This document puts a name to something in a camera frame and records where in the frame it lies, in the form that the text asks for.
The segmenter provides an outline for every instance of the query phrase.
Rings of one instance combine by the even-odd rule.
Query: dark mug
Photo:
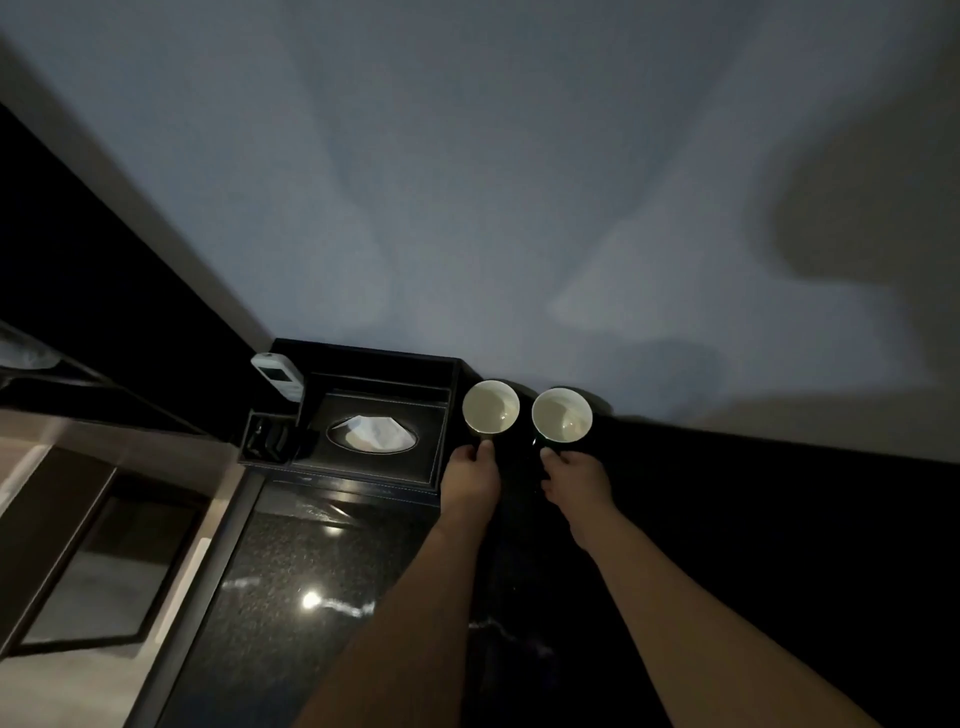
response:
[[[534,400],[534,447],[570,449],[593,426],[593,410],[584,396],[565,387],[548,389]]]
[[[475,436],[490,440],[506,432],[520,414],[520,397],[514,388],[497,379],[484,379],[464,397],[464,420]]]

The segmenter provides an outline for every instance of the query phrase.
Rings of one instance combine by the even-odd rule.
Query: granite countertop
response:
[[[932,484],[954,467],[608,418],[594,429],[587,449],[615,499],[671,558],[887,728],[904,724],[924,676],[912,628],[891,625],[922,611],[916,565],[936,537],[917,521],[922,504],[824,473]],[[503,498],[478,562],[467,723],[502,721],[509,705],[513,719],[667,725],[598,572],[539,491],[525,434],[497,445]],[[437,513],[267,482],[160,724],[288,726]],[[913,596],[892,595],[892,580]]]

